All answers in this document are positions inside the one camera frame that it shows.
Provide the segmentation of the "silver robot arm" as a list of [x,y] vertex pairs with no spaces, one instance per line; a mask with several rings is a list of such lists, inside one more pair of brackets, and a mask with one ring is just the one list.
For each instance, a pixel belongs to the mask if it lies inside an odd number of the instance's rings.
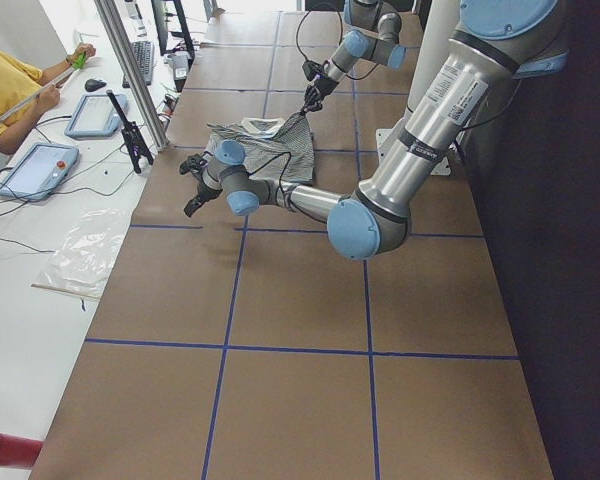
[[323,221],[332,246],[356,260],[402,245],[411,230],[411,199],[471,126],[492,88],[513,78],[547,75],[567,58],[568,5],[564,1],[460,1],[459,20],[448,40],[448,55],[414,112],[386,139],[374,174],[350,195],[340,195],[282,178],[257,179],[244,165],[244,148],[222,141],[207,155],[182,163],[182,174],[198,183],[185,206],[194,214],[224,196],[238,216],[276,205]]
[[327,60],[319,63],[304,59],[302,70],[308,85],[300,110],[302,115],[321,110],[323,100],[351,76],[359,60],[397,70],[407,53],[399,40],[402,19],[390,3],[346,1],[341,8],[332,9],[350,29],[341,31],[339,45]]

